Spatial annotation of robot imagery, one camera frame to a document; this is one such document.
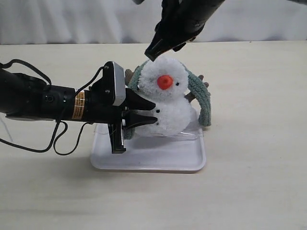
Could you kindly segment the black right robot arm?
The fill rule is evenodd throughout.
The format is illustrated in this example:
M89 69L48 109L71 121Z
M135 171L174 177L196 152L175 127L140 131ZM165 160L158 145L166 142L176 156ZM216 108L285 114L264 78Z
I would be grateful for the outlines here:
M162 1L161 20L144 54L154 61L169 50L179 51L186 43L195 40L223 3L223 0Z

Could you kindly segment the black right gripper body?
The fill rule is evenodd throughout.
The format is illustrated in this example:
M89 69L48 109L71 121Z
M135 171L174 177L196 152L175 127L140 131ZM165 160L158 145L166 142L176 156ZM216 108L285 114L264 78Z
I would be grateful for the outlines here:
M207 0L164 0L155 33L174 41L189 41L201 32L209 15Z

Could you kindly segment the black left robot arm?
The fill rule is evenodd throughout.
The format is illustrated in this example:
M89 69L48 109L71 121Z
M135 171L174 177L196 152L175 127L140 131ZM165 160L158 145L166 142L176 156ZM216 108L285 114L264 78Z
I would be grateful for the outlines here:
M30 63L13 59L0 66L0 111L18 121L68 121L107 124L113 154L125 152L126 130L153 124L154 116L138 114L155 104L125 84L125 71L114 61L101 66L93 78L76 89L52 84Z

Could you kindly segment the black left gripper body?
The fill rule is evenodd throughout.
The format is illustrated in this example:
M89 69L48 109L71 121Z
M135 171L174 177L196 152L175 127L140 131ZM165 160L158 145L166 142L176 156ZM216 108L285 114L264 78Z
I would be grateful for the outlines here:
M113 106L114 67L108 61L100 67L92 80L75 91L73 121L107 124L111 153L121 154L126 151L123 139L124 102Z

